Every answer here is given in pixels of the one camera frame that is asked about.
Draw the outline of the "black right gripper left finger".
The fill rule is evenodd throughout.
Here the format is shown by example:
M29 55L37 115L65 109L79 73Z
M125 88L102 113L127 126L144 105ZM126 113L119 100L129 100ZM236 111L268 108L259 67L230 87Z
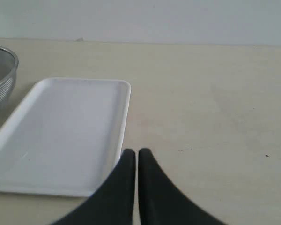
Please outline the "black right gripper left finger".
M125 149L96 192L54 225L131 225L135 192L135 152Z

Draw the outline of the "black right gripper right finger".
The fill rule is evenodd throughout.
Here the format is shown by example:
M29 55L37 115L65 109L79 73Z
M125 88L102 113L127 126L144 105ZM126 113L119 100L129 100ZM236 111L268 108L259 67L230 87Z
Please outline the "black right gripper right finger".
M138 156L138 200L142 225L224 224L185 196L148 148L142 148Z

